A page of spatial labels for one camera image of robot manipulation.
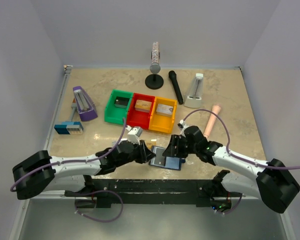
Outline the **blue leather card holder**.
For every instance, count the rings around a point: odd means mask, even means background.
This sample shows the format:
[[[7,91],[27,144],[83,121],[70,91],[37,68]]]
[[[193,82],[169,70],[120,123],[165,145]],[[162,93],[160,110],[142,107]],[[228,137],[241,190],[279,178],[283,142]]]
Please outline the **blue leather card holder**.
[[[160,147],[160,146],[153,146],[151,148],[151,151],[153,153],[156,154],[156,156],[163,156],[162,153],[164,152],[165,148],[164,147]],[[152,158],[148,164],[152,167],[157,167],[157,168],[162,168],[162,169],[168,169],[168,170],[176,170],[176,171],[180,171],[182,168],[182,164],[184,164],[186,162],[186,160],[184,158],[178,158],[178,157],[165,157],[165,166],[159,167],[159,166],[154,166],[153,160],[154,158]]]

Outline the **gold VIP credit card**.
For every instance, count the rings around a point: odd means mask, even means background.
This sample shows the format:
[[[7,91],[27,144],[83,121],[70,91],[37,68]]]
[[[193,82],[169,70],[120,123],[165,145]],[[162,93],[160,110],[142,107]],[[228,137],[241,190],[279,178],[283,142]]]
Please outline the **gold VIP credit card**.
[[[145,140],[146,147],[151,150],[153,146],[157,146],[157,139]]]

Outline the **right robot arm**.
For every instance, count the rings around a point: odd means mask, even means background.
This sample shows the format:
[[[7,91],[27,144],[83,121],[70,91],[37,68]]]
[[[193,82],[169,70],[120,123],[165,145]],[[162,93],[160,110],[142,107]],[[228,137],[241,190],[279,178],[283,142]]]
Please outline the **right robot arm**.
[[[181,135],[172,135],[163,152],[165,157],[182,159],[191,154],[204,163],[227,169],[214,178],[212,189],[218,196],[228,192],[245,194],[283,214],[300,192],[289,167],[280,160],[258,160],[232,153],[221,143],[207,140],[197,126],[185,127]]]

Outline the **silver card stack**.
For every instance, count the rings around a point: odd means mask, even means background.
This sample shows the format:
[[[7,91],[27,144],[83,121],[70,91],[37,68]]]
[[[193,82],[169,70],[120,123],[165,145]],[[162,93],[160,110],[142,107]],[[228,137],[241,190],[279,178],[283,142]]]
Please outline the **silver card stack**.
[[[159,103],[156,107],[156,114],[171,117],[173,115],[174,107],[171,105]]]

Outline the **orange card stack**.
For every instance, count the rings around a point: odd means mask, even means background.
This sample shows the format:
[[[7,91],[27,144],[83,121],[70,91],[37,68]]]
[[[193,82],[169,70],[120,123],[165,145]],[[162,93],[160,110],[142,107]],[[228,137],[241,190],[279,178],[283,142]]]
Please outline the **orange card stack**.
[[[151,101],[146,101],[141,99],[137,99],[134,104],[134,109],[136,111],[143,112],[143,113],[149,113],[151,111],[151,107],[152,107]]]

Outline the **black card stack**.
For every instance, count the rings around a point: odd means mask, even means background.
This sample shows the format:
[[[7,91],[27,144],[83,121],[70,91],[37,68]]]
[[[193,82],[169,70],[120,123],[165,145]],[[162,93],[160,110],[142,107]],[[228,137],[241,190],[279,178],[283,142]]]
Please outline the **black card stack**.
[[[114,100],[114,106],[116,108],[126,109],[129,107],[129,102],[129,97],[117,96]]]

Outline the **yellow plastic bin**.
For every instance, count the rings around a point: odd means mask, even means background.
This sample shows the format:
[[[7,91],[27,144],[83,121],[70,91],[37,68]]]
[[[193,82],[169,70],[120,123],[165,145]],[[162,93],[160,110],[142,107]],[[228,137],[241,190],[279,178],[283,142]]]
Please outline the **yellow plastic bin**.
[[[165,115],[158,114],[157,107],[159,104],[173,107],[171,115],[165,116]],[[153,108],[149,118],[148,129],[150,131],[171,134],[175,123],[176,110],[177,110],[176,100],[156,96],[154,98]]]

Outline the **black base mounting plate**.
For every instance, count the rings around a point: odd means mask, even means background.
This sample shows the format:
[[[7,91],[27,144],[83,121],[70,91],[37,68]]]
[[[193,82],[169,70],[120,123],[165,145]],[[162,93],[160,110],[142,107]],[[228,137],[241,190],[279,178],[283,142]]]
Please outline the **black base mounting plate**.
[[[207,179],[92,179],[79,192],[66,191],[66,197],[80,198],[93,194],[97,208],[125,205],[195,205],[209,207],[211,200],[239,197],[239,193],[214,190]]]

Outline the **green plastic bin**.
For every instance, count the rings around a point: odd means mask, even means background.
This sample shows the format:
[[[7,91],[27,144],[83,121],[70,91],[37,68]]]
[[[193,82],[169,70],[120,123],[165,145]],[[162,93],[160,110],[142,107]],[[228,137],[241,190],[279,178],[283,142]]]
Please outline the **green plastic bin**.
[[[130,98],[130,102],[127,108],[117,108],[114,105],[115,98],[117,96]],[[131,100],[133,98],[133,93],[129,91],[122,91],[118,89],[113,89],[109,100],[106,104],[104,110],[104,121],[111,124],[123,124],[123,118],[127,118],[127,113],[131,104]]]

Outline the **white metronome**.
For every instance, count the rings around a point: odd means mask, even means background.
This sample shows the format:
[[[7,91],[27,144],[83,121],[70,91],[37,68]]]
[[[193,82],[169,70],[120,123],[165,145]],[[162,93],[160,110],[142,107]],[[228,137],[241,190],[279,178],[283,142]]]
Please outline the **white metronome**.
[[[183,104],[185,107],[192,109],[201,108],[203,101],[203,81],[204,75],[202,73],[196,73],[185,94]]]

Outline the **black round microphone stand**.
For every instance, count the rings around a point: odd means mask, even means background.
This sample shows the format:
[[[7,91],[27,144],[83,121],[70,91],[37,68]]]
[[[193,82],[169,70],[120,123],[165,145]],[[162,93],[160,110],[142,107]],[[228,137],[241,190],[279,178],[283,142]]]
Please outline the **black round microphone stand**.
[[[150,74],[145,78],[145,85],[151,90],[158,90],[164,85],[164,79],[159,74]]]

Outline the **black microphone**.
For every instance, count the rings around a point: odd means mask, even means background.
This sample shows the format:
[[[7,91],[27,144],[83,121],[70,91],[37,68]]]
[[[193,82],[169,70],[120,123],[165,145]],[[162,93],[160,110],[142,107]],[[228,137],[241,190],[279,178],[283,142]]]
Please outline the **black microphone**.
[[[180,105],[183,105],[184,100],[183,100],[183,96],[182,96],[182,93],[181,93],[181,90],[180,90],[180,87],[179,87],[179,84],[178,84],[176,72],[174,70],[169,71],[168,72],[168,77],[169,77],[169,79],[172,83],[172,86],[173,86],[173,89],[174,89],[174,92],[175,92],[176,99],[177,99],[178,103]]]

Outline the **blue grey block toy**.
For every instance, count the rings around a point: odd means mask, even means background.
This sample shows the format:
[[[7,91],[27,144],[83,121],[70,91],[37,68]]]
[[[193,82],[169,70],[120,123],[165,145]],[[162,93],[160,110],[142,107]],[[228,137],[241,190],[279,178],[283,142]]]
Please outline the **blue grey block toy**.
[[[73,121],[75,113],[78,111],[77,103],[75,98],[71,104],[71,114],[67,121],[59,122],[54,125],[54,130],[59,135],[81,135],[84,128],[80,121]]]

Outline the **glitter microphone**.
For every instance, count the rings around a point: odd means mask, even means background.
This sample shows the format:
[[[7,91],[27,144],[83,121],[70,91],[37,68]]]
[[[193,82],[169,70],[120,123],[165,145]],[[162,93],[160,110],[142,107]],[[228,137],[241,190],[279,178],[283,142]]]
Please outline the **glitter microphone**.
[[[149,70],[152,74],[158,74],[161,70],[161,67],[160,67],[160,44],[157,41],[152,44],[151,65],[149,67]]]

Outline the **aluminium frame rail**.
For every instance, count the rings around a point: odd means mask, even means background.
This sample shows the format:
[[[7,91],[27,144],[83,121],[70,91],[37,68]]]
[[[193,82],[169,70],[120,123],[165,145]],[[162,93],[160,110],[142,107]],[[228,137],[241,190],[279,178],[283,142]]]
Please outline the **aluminium frame rail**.
[[[72,65],[64,65],[63,80],[62,80],[59,96],[58,96],[57,101],[56,101],[56,106],[54,108],[54,112],[53,112],[53,115],[52,115],[52,119],[51,119],[51,122],[50,122],[50,125],[49,125],[49,129],[48,129],[48,133],[47,133],[47,136],[46,136],[46,139],[45,139],[43,150],[49,151],[50,148],[51,148],[51,143],[53,141],[54,131],[55,131],[54,130],[54,125],[58,121],[60,107],[62,106],[62,103],[63,103],[65,91],[66,91],[66,88],[67,88],[69,78],[71,76],[72,69],[73,69]]]

